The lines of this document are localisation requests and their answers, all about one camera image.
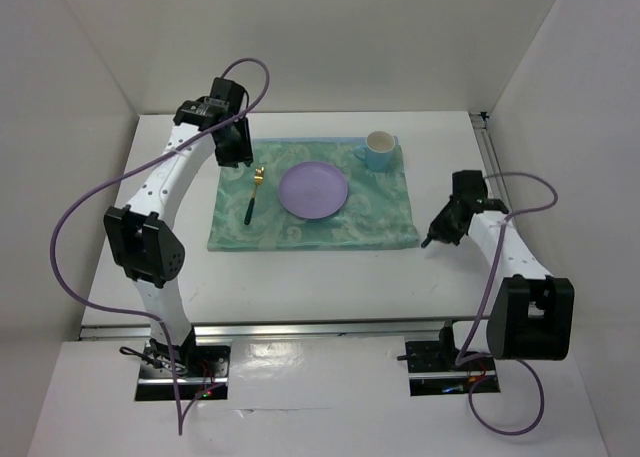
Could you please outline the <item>blue cup white inside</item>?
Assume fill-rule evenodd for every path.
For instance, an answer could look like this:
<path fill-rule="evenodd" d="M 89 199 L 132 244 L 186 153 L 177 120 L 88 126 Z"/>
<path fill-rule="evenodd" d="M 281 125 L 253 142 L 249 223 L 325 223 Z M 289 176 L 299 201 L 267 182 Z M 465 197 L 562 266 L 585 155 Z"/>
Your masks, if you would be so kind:
<path fill-rule="evenodd" d="M 396 143 L 396 137 L 390 133 L 375 131 L 366 137 L 363 144 L 353 150 L 353 154 L 369 170 L 380 172 L 389 165 Z"/>

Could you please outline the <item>gold fork green handle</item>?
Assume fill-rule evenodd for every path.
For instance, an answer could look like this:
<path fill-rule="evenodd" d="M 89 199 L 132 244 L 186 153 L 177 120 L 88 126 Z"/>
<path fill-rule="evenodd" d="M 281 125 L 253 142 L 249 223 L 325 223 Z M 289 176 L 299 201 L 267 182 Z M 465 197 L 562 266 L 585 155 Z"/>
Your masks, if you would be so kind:
<path fill-rule="evenodd" d="M 249 200 L 249 203 L 248 203 L 248 206 L 247 206 L 247 210 L 246 210 L 246 213 L 245 213 L 245 217 L 244 217 L 244 224 L 246 226 L 248 226 L 252 221 L 252 216 L 253 216 L 256 197 L 257 197 L 257 191 L 258 191 L 260 185 L 264 181 L 264 173 L 265 173 L 265 168 L 264 167 L 258 167 L 255 170 L 254 188 L 253 188 L 252 195 L 251 195 L 251 198 Z"/>

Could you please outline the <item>gold knife green handle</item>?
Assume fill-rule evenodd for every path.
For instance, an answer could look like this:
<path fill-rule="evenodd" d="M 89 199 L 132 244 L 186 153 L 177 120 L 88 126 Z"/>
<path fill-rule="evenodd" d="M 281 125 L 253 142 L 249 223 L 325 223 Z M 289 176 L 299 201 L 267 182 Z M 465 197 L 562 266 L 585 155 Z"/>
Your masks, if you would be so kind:
<path fill-rule="evenodd" d="M 432 241 L 433 241 L 433 237 L 430 235 L 427 235 L 427 237 L 422 241 L 420 245 L 421 248 L 426 248 Z"/>

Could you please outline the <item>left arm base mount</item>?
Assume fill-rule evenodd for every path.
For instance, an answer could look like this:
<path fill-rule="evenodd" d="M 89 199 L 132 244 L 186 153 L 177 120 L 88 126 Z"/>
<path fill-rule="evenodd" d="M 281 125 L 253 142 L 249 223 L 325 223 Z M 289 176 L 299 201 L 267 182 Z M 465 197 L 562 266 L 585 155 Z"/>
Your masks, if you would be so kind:
<path fill-rule="evenodd" d="M 135 357 L 140 364 L 135 392 L 137 402 L 174 399 L 173 366 L 168 358 L 156 356 L 149 343 L 142 351 L 121 346 L 119 353 Z M 189 365 L 178 362 L 176 375 L 181 400 L 190 401 L 197 394 L 202 400 L 226 400 L 230 356 L 230 345 L 204 345 L 195 348 L 194 361 Z"/>

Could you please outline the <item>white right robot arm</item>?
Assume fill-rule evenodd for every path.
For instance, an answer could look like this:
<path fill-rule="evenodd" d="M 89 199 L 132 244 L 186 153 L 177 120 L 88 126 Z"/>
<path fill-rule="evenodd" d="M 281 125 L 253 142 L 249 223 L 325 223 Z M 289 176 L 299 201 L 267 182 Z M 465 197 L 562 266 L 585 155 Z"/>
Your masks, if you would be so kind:
<path fill-rule="evenodd" d="M 452 191 L 421 243 L 460 244 L 469 237 L 490 264 L 481 301 L 466 339 L 450 335 L 436 346 L 441 365 L 457 369 L 475 358 L 561 361 L 569 352 L 575 289 L 555 277 L 534 257 L 513 226 L 517 216 L 549 210 L 558 202 L 555 188 L 525 172 L 507 172 L 536 181 L 551 193 L 551 202 L 510 210 L 489 196 L 480 170 L 452 174 Z"/>

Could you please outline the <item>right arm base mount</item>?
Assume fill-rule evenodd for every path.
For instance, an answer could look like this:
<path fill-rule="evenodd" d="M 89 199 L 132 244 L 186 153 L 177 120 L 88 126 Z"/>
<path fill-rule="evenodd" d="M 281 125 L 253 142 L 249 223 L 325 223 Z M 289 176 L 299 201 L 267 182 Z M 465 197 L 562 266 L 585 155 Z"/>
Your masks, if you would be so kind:
<path fill-rule="evenodd" d="M 451 326 L 443 327 L 436 340 L 409 340 L 404 353 L 396 357 L 406 365 L 411 397 L 499 393 L 496 365 L 480 358 L 462 366 L 455 364 L 459 353 Z"/>

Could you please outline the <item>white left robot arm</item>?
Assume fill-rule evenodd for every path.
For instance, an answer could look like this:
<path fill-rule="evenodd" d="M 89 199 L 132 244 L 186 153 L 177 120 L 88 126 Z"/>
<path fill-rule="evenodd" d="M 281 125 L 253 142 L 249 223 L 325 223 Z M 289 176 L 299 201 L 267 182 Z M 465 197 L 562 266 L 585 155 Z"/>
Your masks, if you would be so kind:
<path fill-rule="evenodd" d="M 104 215 L 104 227 L 115 263 L 134 282 L 144 310 L 161 318 L 151 322 L 150 346 L 176 376 L 196 367 L 193 325 L 186 317 L 178 286 L 185 248 L 173 232 L 181 202 L 203 163 L 214 156 L 219 166 L 253 163 L 248 119 L 243 117 L 196 142 L 188 139 L 242 110 L 247 94 L 240 84 L 217 77 L 209 94 L 185 101 L 155 167 L 141 188 L 121 207 Z"/>

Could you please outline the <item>lilac round plastic plate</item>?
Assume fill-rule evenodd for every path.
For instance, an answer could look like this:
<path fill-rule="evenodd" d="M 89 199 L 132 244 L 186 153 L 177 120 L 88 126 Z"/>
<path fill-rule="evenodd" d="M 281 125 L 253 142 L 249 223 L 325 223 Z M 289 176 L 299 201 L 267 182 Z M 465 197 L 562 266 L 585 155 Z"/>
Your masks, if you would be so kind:
<path fill-rule="evenodd" d="M 301 219 L 318 220 L 338 212 L 347 200 L 349 187 L 342 172 L 319 161 L 303 162 L 281 177 L 278 197 L 282 206 Z"/>

